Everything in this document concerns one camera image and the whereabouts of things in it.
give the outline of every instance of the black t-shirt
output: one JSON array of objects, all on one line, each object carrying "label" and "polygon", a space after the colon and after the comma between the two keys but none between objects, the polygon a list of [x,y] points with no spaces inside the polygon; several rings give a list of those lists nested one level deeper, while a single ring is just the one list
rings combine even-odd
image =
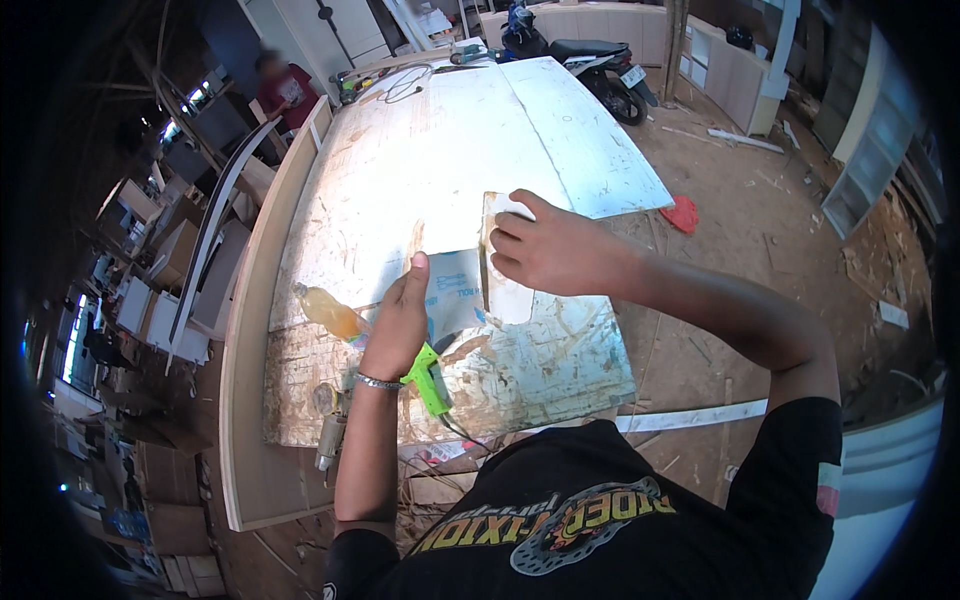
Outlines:
[{"label": "black t-shirt", "polygon": [[370,530],[329,552],[324,600],[806,597],[833,539],[840,407],[770,413],[727,509],[657,475],[608,420],[491,458],[403,560]]}]

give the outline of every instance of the motorcycle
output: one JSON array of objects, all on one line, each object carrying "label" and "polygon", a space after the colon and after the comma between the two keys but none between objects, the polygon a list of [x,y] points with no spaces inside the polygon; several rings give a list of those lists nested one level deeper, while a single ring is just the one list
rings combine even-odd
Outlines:
[{"label": "motorcycle", "polygon": [[[655,107],[657,97],[643,81],[643,68],[631,64],[634,54],[629,44],[599,39],[556,39],[547,44],[534,27],[534,18],[526,0],[511,5],[503,26],[506,31],[500,38],[508,54],[521,60],[553,57],[620,123],[639,125],[647,118],[647,105]],[[613,72],[616,79],[609,78],[608,72]]]}]

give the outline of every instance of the silver bracelet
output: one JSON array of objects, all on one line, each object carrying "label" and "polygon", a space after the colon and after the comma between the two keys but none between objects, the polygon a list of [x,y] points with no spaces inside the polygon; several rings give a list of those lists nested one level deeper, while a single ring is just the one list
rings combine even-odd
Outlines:
[{"label": "silver bracelet", "polygon": [[372,388],[380,388],[381,390],[401,390],[403,389],[403,384],[399,381],[381,381],[379,379],[374,379],[373,377],[367,377],[366,375],[359,372],[353,376],[354,379],[360,383],[369,385]]}]

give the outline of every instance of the red shirt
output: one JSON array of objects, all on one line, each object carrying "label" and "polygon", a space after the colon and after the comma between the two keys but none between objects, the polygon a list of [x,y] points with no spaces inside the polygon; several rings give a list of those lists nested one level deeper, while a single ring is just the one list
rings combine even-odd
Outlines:
[{"label": "red shirt", "polygon": [[264,113],[273,112],[284,101],[289,101],[290,107],[283,113],[283,120],[287,122],[287,127],[298,130],[320,100],[317,92],[310,87],[310,79],[306,71],[291,62],[286,73],[260,84],[256,100]]}]

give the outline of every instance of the red plastic bag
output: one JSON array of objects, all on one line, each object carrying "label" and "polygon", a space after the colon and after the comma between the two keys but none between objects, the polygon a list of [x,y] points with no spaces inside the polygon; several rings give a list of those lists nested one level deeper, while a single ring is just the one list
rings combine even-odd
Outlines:
[{"label": "red plastic bag", "polygon": [[683,233],[693,233],[700,217],[697,216],[697,206],[687,196],[674,196],[673,208],[661,208],[660,214],[666,217],[666,220],[673,224],[673,227]]}]

